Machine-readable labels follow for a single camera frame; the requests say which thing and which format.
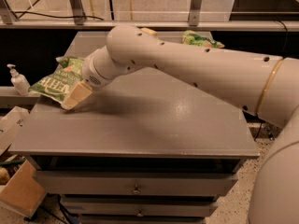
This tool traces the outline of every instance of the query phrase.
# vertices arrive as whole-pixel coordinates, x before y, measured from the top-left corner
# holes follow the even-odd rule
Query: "drawer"
[[[224,196],[237,175],[36,171],[48,193],[94,195]]]
[[[194,217],[101,217],[80,216],[80,224],[206,224],[203,218]]]
[[[215,202],[155,198],[62,198],[62,205],[76,214],[135,217],[210,217]]]

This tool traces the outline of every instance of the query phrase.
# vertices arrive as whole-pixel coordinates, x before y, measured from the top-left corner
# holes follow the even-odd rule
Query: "white bottle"
[[[28,95],[30,84],[26,77],[22,74],[19,74],[19,72],[14,69],[16,65],[9,63],[7,67],[10,69],[11,83],[14,85],[18,93],[23,96]]]

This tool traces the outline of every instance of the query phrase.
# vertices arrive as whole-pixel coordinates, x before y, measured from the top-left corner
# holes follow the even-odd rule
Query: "metal post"
[[[190,13],[189,13],[190,26],[195,26],[198,24],[201,5],[202,5],[202,0],[191,0]]]
[[[13,22],[16,21],[16,17],[9,10],[6,0],[0,0],[0,17],[5,24],[13,24]]]
[[[85,13],[83,10],[83,5],[81,3],[81,0],[69,0],[72,10],[73,10],[73,16],[74,23],[76,25],[82,25],[86,21]]]

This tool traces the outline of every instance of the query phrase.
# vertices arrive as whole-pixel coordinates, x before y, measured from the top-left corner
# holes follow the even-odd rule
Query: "green chip bag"
[[[84,62],[82,58],[58,57],[56,61],[62,68],[53,74],[40,79],[29,88],[29,92],[40,93],[61,103],[72,87],[82,80],[81,68]]]
[[[195,45],[199,47],[218,48],[218,49],[224,48],[224,45],[221,42],[215,41],[203,35],[199,35],[196,32],[191,30],[184,32],[183,44]]]

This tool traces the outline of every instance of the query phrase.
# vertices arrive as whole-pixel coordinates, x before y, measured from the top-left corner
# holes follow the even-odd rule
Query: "drawer knob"
[[[144,214],[141,212],[141,210],[139,210],[139,212],[136,214],[138,217],[143,217]]]
[[[138,189],[138,186],[135,186],[134,190],[132,191],[134,195],[139,195],[141,191]]]

